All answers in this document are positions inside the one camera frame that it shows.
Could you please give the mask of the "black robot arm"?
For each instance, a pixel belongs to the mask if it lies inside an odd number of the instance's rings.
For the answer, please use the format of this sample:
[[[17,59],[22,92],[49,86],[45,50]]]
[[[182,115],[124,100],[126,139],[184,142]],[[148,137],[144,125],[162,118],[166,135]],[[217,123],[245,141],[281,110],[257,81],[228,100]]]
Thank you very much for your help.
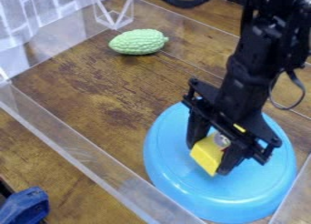
[[[216,128],[229,139],[214,172],[225,175],[246,159],[264,164],[281,140],[264,121],[262,106],[278,75],[297,87],[293,70],[304,66],[309,51],[311,0],[242,0],[240,38],[228,57],[218,87],[188,81],[182,103],[189,108],[186,146]]]

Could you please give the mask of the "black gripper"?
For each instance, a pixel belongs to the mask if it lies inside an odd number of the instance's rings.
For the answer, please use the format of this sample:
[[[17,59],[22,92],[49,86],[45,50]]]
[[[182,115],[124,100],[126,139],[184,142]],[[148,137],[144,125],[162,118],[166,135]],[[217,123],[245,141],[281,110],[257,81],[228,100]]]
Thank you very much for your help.
[[[226,62],[226,72],[218,88],[190,78],[182,103],[189,109],[185,143],[189,149],[214,127],[232,141],[224,150],[216,173],[226,176],[244,159],[261,166],[281,145],[276,132],[262,117],[268,98],[269,75],[254,75],[250,66],[234,58]]]

